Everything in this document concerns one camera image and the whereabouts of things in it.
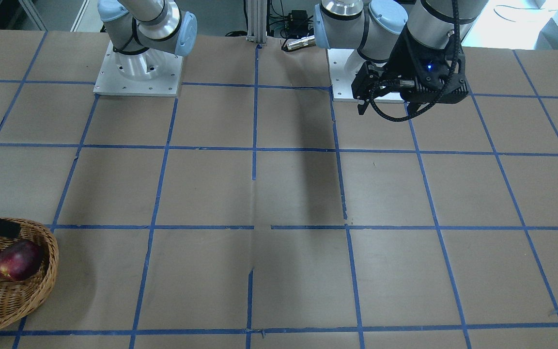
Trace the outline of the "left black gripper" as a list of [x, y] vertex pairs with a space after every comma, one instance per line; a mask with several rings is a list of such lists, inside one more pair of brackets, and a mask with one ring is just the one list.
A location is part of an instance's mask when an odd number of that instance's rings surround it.
[[364, 62], [351, 84], [358, 114], [390, 93], [400, 93], [410, 105], [453, 104], [454, 29], [444, 31], [441, 40], [441, 48], [430, 47], [405, 28], [384, 66]]

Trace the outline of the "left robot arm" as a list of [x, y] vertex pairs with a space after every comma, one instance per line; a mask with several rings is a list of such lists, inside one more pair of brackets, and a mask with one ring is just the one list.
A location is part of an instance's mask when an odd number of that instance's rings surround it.
[[325, 49], [352, 49], [361, 66], [351, 82], [358, 113], [410, 121], [469, 93], [462, 39], [485, 0], [417, 0], [410, 11], [394, 0], [322, 0], [314, 38]]

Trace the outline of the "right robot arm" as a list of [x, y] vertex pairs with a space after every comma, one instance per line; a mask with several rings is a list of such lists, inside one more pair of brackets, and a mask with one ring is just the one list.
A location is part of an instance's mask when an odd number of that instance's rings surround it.
[[100, 0], [97, 10], [110, 37], [97, 77], [100, 95], [175, 96], [181, 61], [197, 37], [197, 18], [174, 0]]

